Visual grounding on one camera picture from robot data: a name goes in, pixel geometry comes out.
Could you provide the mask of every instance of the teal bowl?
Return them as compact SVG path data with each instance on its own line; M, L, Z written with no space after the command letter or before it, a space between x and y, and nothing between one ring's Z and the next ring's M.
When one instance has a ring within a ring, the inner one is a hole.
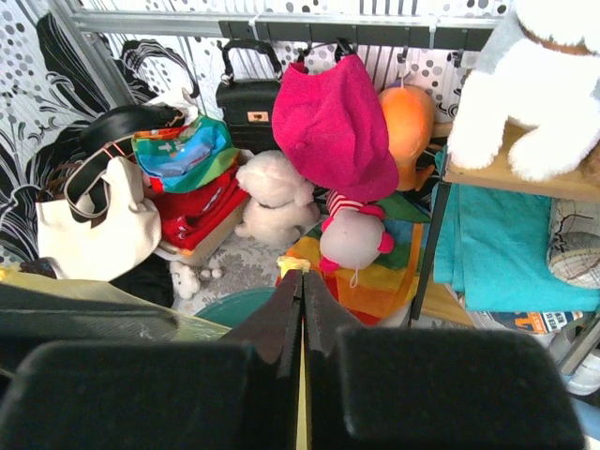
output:
M256 288L232 293L204 308L196 317L235 328L264 305L274 292L275 288Z

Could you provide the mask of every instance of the teal towel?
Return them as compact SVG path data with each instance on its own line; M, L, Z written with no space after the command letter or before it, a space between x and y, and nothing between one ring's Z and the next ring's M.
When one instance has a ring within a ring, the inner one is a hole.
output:
M465 293L471 311L596 310L600 291L568 285L548 271L550 203L548 197L453 185L434 280Z

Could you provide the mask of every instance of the wooden shelf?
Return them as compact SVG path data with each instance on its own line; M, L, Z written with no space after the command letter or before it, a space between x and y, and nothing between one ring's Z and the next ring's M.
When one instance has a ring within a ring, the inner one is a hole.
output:
M473 326L473 322L465 310L446 290L445 286L434 283L432 279L429 280L427 285L421 312L436 319Z
M511 190L567 200L594 203L600 201L600 188L590 184L583 177L581 166L570 173L559 175L541 183L525 181L514 175L508 164L508 150L523 134L525 134L525 130L522 128L506 124L502 149L490 166L471 171L460 169L452 162L448 162L443 180L461 185Z

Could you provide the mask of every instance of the patterned backdrop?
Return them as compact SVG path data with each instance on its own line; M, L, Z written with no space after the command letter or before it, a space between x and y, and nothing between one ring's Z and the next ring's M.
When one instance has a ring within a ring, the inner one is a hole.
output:
M83 0L85 8L105 10L177 10L220 12L326 12L353 14L503 15L510 0ZM83 157L78 136L109 109L106 98L57 27L45 0L0 0L0 262L35 259L34 199L52 170ZM223 70L219 39L105 35L101 37L140 102L186 86L199 92L201 110L219 118L215 91ZM274 42L286 67L306 47ZM311 73L334 65L333 46L307 58ZM466 52L454 68L446 51L410 49L398 63L400 48L360 46L376 89L397 77L425 89L437 105L437 120L456 114L465 72L476 60ZM232 55L238 78L273 75L266 58L250 51Z

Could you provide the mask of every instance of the pink cap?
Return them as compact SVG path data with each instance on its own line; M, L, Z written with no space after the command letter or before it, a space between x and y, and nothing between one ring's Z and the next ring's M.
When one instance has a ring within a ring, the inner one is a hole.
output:
M382 107L356 54L318 75L291 64L275 101L273 134L301 175L349 199L374 202L398 186Z

